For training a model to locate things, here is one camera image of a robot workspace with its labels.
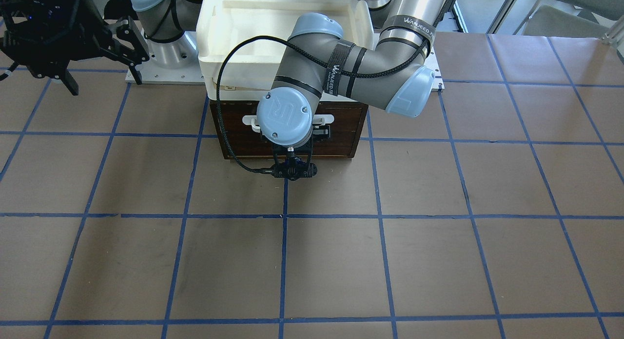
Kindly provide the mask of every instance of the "cream plastic tray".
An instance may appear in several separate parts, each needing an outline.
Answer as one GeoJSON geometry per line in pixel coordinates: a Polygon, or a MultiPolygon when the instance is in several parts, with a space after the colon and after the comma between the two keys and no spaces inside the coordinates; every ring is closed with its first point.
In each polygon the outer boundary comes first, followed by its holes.
{"type": "MultiPolygon", "coordinates": [[[[341,24],[344,39],[373,48],[371,18],[363,1],[204,0],[197,23],[197,48],[209,95],[214,92],[221,63],[235,46],[257,35],[288,39],[299,16],[307,12],[328,15],[341,24]]],[[[285,48],[268,40],[244,46],[228,62],[221,85],[270,89],[285,48]]]]}

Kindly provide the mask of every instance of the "brown tiled surface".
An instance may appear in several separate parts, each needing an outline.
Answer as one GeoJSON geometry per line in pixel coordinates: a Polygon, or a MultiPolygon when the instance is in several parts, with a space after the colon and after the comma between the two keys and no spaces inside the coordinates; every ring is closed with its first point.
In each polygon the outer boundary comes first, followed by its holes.
{"type": "Polygon", "coordinates": [[[500,338],[494,302],[509,339],[602,338],[588,289],[622,337],[622,65],[551,39],[579,99],[547,39],[490,37],[495,55],[439,34],[446,89],[420,117],[372,109],[356,157],[288,183],[223,160],[203,86],[132,85],[123,103],[107,60],[72,63],[78,97],[15,72],[0,338],[40,339],[51,316],[49,339],[500,338]]]}

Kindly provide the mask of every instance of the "chair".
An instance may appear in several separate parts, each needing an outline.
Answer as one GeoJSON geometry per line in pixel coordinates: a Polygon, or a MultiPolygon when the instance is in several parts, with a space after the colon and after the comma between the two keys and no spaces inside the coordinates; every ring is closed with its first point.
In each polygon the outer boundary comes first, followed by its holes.
{"type": "MultiPolygon", "coordinates": [[[[609,20],[615,21],[624,15],[624,0],[556,1],[584,8],[589,12],[593,12],[609,20]]],[[[517,34],[524,23],[526,23],[526,27],[522,34],[544,35],[547,37],[601,38],[604,37],[606,32],[609,30],[606,26],[562,12],[552,6],[539,6],[541,2],[542,0],[537,0],[535,2],[533,8],[526,15],[524,21],[522,21],[513,34],[517,34]]]]}

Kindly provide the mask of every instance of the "gray robotic arm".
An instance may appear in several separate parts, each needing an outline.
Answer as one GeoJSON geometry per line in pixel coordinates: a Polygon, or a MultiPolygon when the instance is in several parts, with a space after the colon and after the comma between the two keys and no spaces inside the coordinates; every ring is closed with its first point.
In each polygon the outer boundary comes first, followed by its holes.
{"type": "Polygon", "coordinates": [[[269,140],[291,150],[305,145],[322,92],[388,113],[420,114],[434,82],[433,71],[423,63],[433,44],[433,25],[447,0],[374,1],[385,3],[388,13],[375,50],[343,40],[342,27],[325,15],[299,18],[289,42],[327,66],[286,50],[272,90],[258,105],[258,124],[269,140]]]}

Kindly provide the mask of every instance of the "gray chair seat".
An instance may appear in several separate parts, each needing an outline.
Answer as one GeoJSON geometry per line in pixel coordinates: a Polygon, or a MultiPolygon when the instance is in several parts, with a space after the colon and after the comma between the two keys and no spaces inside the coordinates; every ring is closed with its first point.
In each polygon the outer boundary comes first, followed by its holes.
{"type": "Polygon", "coordinates": [[[542,5],[526,24],[524,35],[550,35],[568,38],[602,37],[609,28],[575,15],[542,5]]]}

